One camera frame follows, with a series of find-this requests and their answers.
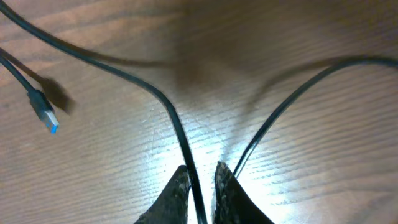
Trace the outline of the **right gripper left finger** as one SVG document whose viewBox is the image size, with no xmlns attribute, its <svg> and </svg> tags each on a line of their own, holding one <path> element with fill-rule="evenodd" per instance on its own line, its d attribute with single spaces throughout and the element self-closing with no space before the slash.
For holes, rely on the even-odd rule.
<svg viewBox="0 0 398 224">
<path fill-rule="evenodd" d="M 156 201 L 135 224 L 187 224 L 189 191 L 187 167 L 180 165 Z"/>
</svg>

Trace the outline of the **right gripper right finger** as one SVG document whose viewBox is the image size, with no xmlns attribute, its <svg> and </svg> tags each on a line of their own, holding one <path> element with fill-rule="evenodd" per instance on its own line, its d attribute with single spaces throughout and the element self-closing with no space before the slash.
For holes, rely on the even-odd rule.
<svg viewBox="0 0 398 224">
<path fill-rule="evenodd" d="M 216 224 L 273 224 L 249 198 L 225 162 L 215 170 Z"/>
</svg>

